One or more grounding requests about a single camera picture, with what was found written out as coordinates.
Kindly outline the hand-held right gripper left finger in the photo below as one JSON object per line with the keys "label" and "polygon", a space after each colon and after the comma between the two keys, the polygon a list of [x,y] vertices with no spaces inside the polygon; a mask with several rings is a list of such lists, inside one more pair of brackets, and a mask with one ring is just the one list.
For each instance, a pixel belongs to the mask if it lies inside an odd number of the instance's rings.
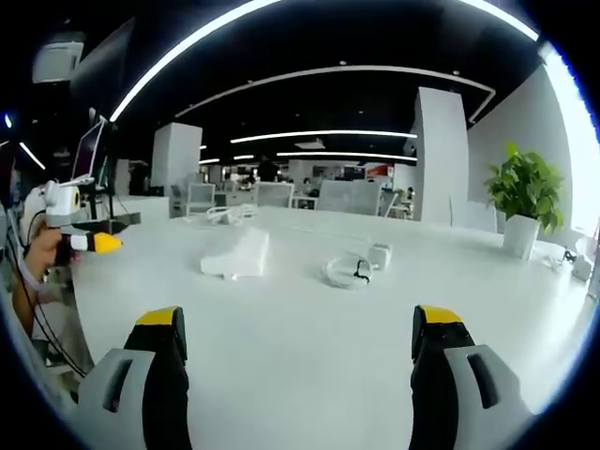
{"label": "hand-held right gripper left finger", "polygon": [[76,432],[86,449],[188,449],[188,360],[179,306],[138,319],[122,348],[82,379]]}

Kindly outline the person's left hand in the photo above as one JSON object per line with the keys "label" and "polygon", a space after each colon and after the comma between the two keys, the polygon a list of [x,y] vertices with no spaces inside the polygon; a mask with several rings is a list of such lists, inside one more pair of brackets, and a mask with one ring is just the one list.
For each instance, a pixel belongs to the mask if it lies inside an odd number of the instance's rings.
{"label": "person's left hand", "polygon": [[24,257],[24,264],[33,279],[41,281],[45,272],[54,265],[57,246],[61,241],[61,230],[54,228],[42,230],[33,239]]}

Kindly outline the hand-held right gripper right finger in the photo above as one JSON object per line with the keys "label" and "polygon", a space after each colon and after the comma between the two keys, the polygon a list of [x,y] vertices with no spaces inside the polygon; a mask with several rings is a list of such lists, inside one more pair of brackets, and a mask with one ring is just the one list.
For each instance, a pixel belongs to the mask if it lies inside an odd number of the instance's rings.
{"label": "hand-held right gripper right finger", "polygon": [[453,311],[417,305],[411,449],[509,449],[533,415],[515,372]]}

